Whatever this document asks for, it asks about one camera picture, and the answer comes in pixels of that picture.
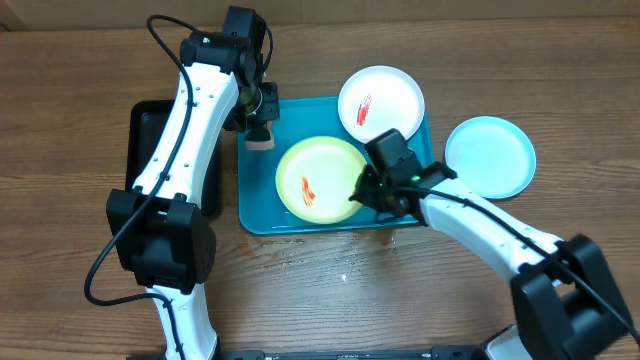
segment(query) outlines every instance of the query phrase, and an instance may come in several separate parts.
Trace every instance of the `red stain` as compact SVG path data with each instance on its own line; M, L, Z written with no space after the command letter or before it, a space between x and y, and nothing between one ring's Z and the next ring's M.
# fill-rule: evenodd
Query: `red stain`
M371 94L367 95L364 98L362 104L358 108L358 125L364 125L364 122L367 120L367 115L369 114L369 107L371 106Z
M316 194L314 194L313 191L311 191L311 188L309 187L309 180L307 180L307 178L303 176L302 177L302 200L304 200L304 204L307 205L307 207L311 207L315 199L316 199Z

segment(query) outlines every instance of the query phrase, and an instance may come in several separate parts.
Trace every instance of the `black cable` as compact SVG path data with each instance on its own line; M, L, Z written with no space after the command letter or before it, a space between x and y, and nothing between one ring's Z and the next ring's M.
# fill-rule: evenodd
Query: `black cable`
M584 291L587 294L589 294L589 296L591 296L593 298L593 300L595 300L598 304L600 304L600 306L602 306L607 311L609 311L611 313L611 315L613 315L622 324L622 326L624 326L624 328L629 332L629 334L633 337L633 339L636 341L638 346L640 346L640 335L638 334L638 331L635 328L633 328L633 326L631 326L631 324L629 324L627 322L627 320L622 315L620 315L620 313L616 309L614 309L613 306L611 306L611 304L609 304L598 293L596 293L595 290L593 290L589 286L589 284L584 282L584 280L582 280L582 278L580 278L576 273L571 271L571 269L569 269L566 265L564 265L563 263L558 261L555 257L553 257L551 254L546 252L544 249L542 249L538 245L536 245L536 243L534 243L533 240L531 240L530 238L522 235L520 232L518 232L516 229L514 229L511 225L509 225L506 221L502 220L498 215L492 213L491 211L489 211L486 208L474 203L473 201L471 201L469 199L463 199L463 198L460 198L460 197L457 197L457 196L454 196L454 195L451 195L451 194L446 194L446 193L443 193L443 192L440 192L440 191L436 191L436 190L425 189L425 188L411 188L411 187L395 187L393 189L394 190L399 190L399 191L417 192L417 193L421 193L421 194L425 194L425 195L439 196L439 197L442 197L442 198L445 198L445 199L448 199L448 200L455 201L457 203L463 204L465 206L468 206L468 207L470 207L472 209L475 209L475 210L481 212L482 214L486 215L488 218L490 218L491 220L495 221L498 225L502 226L505 230L510 232L513 236L515 236L522 243L524 243L525 245L527 245L528 247L533 249L533 251L535 251L540 256L542 256L543 258L545 258L546 260L551 262L551 264L553 264L556 267L557 270L560 270L565 275L569 276L575 282L575 284L576 284L576 286L578 288L580 288L582 291Z
M271 63L271 54L273 53L273 34L271 33L271 29L267 26L267 34L269 35L269 54L262 65L262 73L267 72L267 68Z
M128 302L136 301L136 300L141 300L141 299L157 299L157 300L162 301L163 305L167 309L167 313L169 315L169 322L171 323L171 332L172 332L172 335L173 335L173 340L176 343L176 349L175 350L180 354L180 359L186 360L186 356L184 354L184 349L182 348L182 343L180 342L180 337L178 336L178 329L177 329L177 326L176 326L176 316L175 316L175 314L173 312L173 308L171 307L171 301L166 296L161 295L161 294L155 294L155 293L144 293L144 294L125 296L125 297L118 298L118 299L113 299L113 300L100 300L100 299L95 298L93 296L93 294L91 294L91 282L93 281L93 278L94 278L96 272L98 271L98 269L100 268L100 265L102 264L104 259L107 257L107 255L109 254L111 249L113 249L113 247L116 245L116 243L129 230L129 228L131 228L133 226L133 224L138 220L138 218L144 213L144 211L147 208L147 206L149 206L149 204L151 203L153 198L156 196L156 194L158 194L158 191L160 191L160 188L162 187L162 184L164 183L167 175L169 174L169 170L171 169L171 165L173 164L173 161L175 160L176 156L178 155L178 150L180 150L180 145L182 144L182 140L184 139L184 136L187 133L187 128L189 126L189 120L191 119L191 111L193 109L193 89L192 89L192 85L191 85L191 79L189 78L189 74L185 70L185 68L182 65L182 63L180 62L180 60L171 51L171 49L169 49L167 47L167 45L162 41L162 39L160 39L160 36L158 36L158 34L156 33L155 29L153 28L152 22L153 22L153 20L156 20L156 19L170 21L172 23L175 23L175 24L178 24L180 26L183 26L183 27L185 27L185 28L187 28L187 29L189 29L191 31L198 31L198 29L196 29L195 27L193 27L193 26L191 26L191 25L189 25L189 24L187 24L187 23L185 23L183 21L180 21L178 19L174 19L172 17L165 16L165 15L151 15L147 19L147 29L149 29L149 32L151 33L151 36L153 36L153 38L156 40L156 42L158 42L160 47L162 47L162 49L167 53L167 55L169 55L169 57L176 64L178 69L180 69L180 73L182 74L182 77L184 78L184 82L185 82L185 85L187 87L187 111L186 111L185 116L184 116L184 121L182 123L182 128L180 129L180 133L178 134L178 138L176 139L176 143L173 146L173 150L171 150L171 153L169 154L169 158L167 159L167 163L165 164L164 169L162 170L162 172L158 176L158 181L156 182L156 184L153 187L153 189L151 190L151 192L149 192L149 194L147 195L147 198L144 200L144 202L142 202L142 204L133 213L133 215L124 223L124 225L120 228L120 230L118 230L118 232L111 239L111 241L109 241L107 246L105 246L104 250L102 250L102 252L98 256L98 258L96 258L96 261L91 266L91 269L89 270L89 273L87 273L87 278L85 279L85 282L84 282L84 296L92 304L95 304L95 305L98 305L98 306L113 306L113 305L124 304L124 303L128 303Z

